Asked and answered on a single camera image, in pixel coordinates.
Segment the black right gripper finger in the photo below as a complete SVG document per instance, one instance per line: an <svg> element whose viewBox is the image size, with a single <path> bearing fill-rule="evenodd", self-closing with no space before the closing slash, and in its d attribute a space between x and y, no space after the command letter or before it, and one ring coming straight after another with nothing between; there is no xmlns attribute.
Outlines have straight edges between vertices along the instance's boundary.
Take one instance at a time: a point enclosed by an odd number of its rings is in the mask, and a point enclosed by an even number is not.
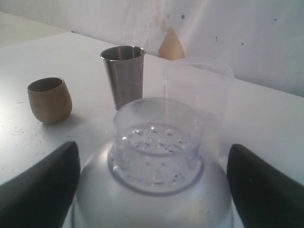
<svg viewBox="0 0 304 228"><path fill-rule="evenodd" d="M230 148L227 178L246 228L302 228L304 187L241 144Z"/></svg>

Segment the dark right gripper tip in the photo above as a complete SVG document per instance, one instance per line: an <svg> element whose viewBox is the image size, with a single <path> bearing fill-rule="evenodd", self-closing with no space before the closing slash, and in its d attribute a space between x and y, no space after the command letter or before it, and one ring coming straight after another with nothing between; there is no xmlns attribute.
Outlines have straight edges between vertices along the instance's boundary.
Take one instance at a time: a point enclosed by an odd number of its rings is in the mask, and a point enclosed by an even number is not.
<svg viewBox="0 0 304 228"><path fill-rule="evenodd" d="M76 142L69 141L0 186L2 228L60 228L80 177Z"/></svg>

